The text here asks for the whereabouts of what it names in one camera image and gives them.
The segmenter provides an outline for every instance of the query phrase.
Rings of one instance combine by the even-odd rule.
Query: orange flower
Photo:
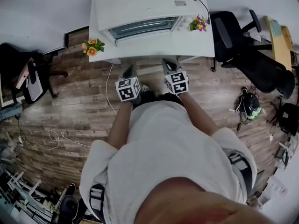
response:
[[[96,56],[98,53],[98,51],[96,50],[96,48],[94,47],[90,47],[87,51],[87,55],[88,56]]]
[[[97,44],[98,43],[98,39],[92,39],[88,41],[88,44]]]

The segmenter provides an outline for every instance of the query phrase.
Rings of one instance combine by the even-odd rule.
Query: white cable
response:
[[[54,132],[54,133],[57,135],[57,139],[52,139],[52,137],[51,137],[51,135],[50,135],[50,131]],[[54,148],[58,148],[58,147],[59,147],[59,141],[61,141],[63,138],[65,138],[65,139],[67,139],[67,140],[69,140],[69,141],[72,141],[72,142],[75,143],[75,144],[80,144],[80,145],[83,145],[83,146],[86,146],[86,147],[90,147],[90,146],[88,146],[88,145],[81,144],[81,143],[77,143],[77,142],[75,142],[75,141],[73,141],[73,140],[71,140],[71,139],[66,138],[66,137],[64,136],[64,132],[61,132],[61,135],[62,135],[62,138],[61,138],[61,139],[59,138],[59,135],[58,135],[54,130],[49,129],[49,130],[48,130],[48,134],[49,134],[49,137],[50,137],[50,139],[51,139],[52,141],[57,141],[57,146],[56,146],[56,147],[53,147],[53,148],[44,148],[44,147],[43,147],[41,144],[39,144],[39,143],[36,143],[35,145],[32,145],[32,144],[29,143],[23,136],[20,136],[20,137],[21,137],[22,139],[25,140],[25,143],[30,144],[32,147],[35,147],[36,145],[39,145],[39,146],[42,147],[44,150],[53,150]]]
[[[107,91],[107,83],[108,83],[108,80],[109,80],[109,77],[110,77],[110,73],[111,73],[111,70],[112,70],[112,67],[113,67],[114,63],[112,64],[111,68],[110,68],[110,71],[109,71],[109,75],[108,75],[108,78],[107,78],[107,81],[106,81],[106,97],[107,97],[107,101],[108,103],[110,104],[111,108],[114,110],[114,112],[117,114],[117,112],[115,111],[115,109],[113,108],[112,104],[110,103],[109,99],[108,99],[108,91]]]

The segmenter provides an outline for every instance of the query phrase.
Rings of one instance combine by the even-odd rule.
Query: wooden floor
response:
[[[53,148],[57,142],[51,141],[48,130],[61,132],[76,142],[90,145],[95,139],[105,139],[112,126],[115,113],[109,106],[106,98],[106,80],[111,67],[110,63],[89,63],[83,54],[81,43],[88,39],[88,30],[70,35],[70,47],[61,51],[53,62],[54,70],[65,70],[67,78],[53,77],[51,84],[54,92],[58,93],[52,99],[47,93],[33,105],[24,105],[20,126],[25,132],[28,141],[42,144],[45,148]],[[161,59],[158,57],[141,57],[122,62],[135,62],[139,69],[158,66]],[[192,64],[184,64],[184,69],[190,79],[190,94],[214,119],[219,127],[229,127],[236,131],[240,122],[239,116],[230,112],[241,94],[241,88],[250,89],[250,81],[237,69],[223,69],[219,67],[216,73],[210,71],[211,58],[200,58]],[[115,109],[120,106],[115,90],[115,81],[118,79],[121,66],[114,65],[108,81],[108,96]],[[166,92],[162,73],[139,77],[158,93]],[[270,102],[275,101],[278,92],[263,94],[257,91],[263,112],[256,120],[248,125],[242,125],[238,137],[252,152],[259,170],[265,173],[258,183],[261,189],[267,178],[273,173],[275,160],[273,154],[278,149],[278,141],[284,141],[286,136],[279,129],[270,142],[271,125],[266,123],[272,117],[274,109]],[[298,88],[288,100],[294,103],[297,99]],[[0,125],[1,133],[9,133],[18,139],[19,129],[14,118],[3,121]],[[89,148],[74,144],[66,139],[59,142],[59,147],[51,151],[43,150],[40,146],[32,147],[25,144],[17,148],[18,158],[14,167],[25,171],[25,179],[36,182],[41,179],[41,188],[50,190],[57,187],[62,189],[70,182],[79,185],[82,167],[87,158]]]

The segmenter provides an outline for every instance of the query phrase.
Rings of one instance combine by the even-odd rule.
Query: wire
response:
[[[90,147],[89,145],[85,145],[85,144],[77,143],[77,142],[75,142],[75,141],[73,141],[73,140],[71,140],[71,139],[69,139],[69,138],[66,138],[66,137],[64,136],[64,132],[61,132],[62,138],[59,138],[59,135],[58,135],[54,130],[51,130],[51,129],[48,130],[48,134],[49,134],[49,137],[50,137],[50,139],[51,139],[52,141],[57,141],[57,146],[56,146],[56,147],[53,147],[53,148],[44,148],[44,147],[43,147],[41,144],[39,144],[39,143],[36,143],[35,145],[32,145],[30,142],[27,141],[26,134],[21,130],[19,122],[20,122],[20,119],[18,118],[18,127],[19,127],[19,129],[20,129],[20,138],[22,138],[22,139],[25,141],[25,143],[30,144],[32,147],[35,147],[36,145],[39,145],[39,146],[42,147],[44,150],[53,150],[54,148],[58,148],[58,147],[59,147],[59,141],[61,141],[62,139],[69,140],[69,141],[71,141],[71,142],[73,142],[73,143],[75,143],[75,144],[83,145],[83,146],[85,146],[85,147]],[[50,131],[51,131],[51,132],[54,132],[54,133],[57,135],[57,139],[52,139],[52,137],[51,137],[51,135],[50,135]]]
[[[106,81],[106,97],[107,97],[107,101],[108,103],[110,104],[111,108],[114,110],[114,112],[117,114],[117,112],[115,111],[115,109],[113,108],[112,104],[110,103],[109,99],[108,99],[108,91],[107,91],[107,83],[108,83],[108,80],[109,80],[109,77],[110,77],[110,73],[111,73],[111,70],[112,70],[112,67],[113,67],[114,63],[112,64],[111,68],[110,68],[110,71],[109,71],[109,75],[108,75],[108,78],[107,78],[107,81]]]
[[[210,20],[210,12],[207,9],[206,5],[201,0],[194,0],[194,1],[200,1],[202,3],[202,5],[204,5],[204,7],[206,8],[206,11],[207,11],[207,15],[208,15],[207,24],[210,24],[210,22],[211,22],[211,20]]]

